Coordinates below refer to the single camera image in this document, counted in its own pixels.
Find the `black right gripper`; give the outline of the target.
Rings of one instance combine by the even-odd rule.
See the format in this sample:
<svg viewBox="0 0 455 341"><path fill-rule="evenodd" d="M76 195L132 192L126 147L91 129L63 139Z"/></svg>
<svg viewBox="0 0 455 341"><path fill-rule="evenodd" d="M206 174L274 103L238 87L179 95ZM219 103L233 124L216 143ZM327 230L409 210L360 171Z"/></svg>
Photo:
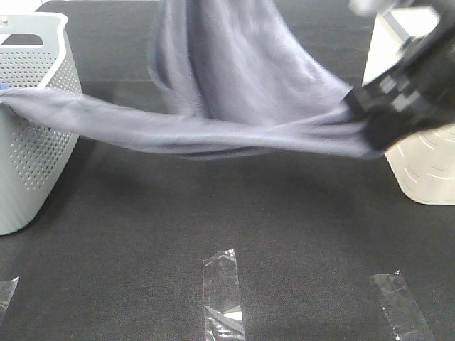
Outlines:
<svg viewBox="0 0 455 341"><path fill-rule="evenodd" d="M367 144L385 151L419 131L454 123L454 27L443 23L409 45L390 69L345 98L365 124Z"/></svg>

